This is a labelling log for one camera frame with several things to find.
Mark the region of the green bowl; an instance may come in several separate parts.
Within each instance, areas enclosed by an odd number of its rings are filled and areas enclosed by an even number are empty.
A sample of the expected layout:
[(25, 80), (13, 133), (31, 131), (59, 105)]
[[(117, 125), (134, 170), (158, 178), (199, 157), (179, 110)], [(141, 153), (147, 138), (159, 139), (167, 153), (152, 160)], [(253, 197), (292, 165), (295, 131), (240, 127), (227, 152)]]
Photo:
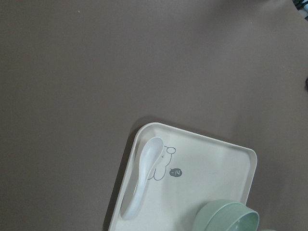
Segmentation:
[(259, 214), (244, 204), (231, 200), (214, 200), (196, 214), (193, 231), (256, 231)]

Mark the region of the white ceramic spoon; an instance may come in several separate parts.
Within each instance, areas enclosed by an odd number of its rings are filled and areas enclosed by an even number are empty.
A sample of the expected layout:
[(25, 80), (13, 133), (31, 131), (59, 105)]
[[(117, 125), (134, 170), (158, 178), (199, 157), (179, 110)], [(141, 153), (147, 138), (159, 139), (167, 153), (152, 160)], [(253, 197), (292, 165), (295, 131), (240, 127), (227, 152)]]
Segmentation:
[(160, 137), (152, 137), (143, 146), (133, 165), (121, 205), (121, 216), (131, 220), (138, 214), (147, 188), (147, 180), (164, 148)]

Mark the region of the cream serving tray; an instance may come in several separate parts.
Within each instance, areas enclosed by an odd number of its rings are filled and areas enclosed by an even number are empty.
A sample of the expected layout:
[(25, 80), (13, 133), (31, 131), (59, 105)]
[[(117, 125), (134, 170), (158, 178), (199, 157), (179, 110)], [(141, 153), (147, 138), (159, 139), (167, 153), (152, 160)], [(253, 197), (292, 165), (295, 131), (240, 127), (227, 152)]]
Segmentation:
[[(146, 142), (160, 137), (164, 150), (148, 177), (143, 204), (134, 219), (122, 218), (130, 176), (138, 172)], [(158, 122), (135, 135), (113, 214), (106, 231), (189, 231), (208, 202), (227, 199), (245, 204), (257, 155), (249, 148)]]

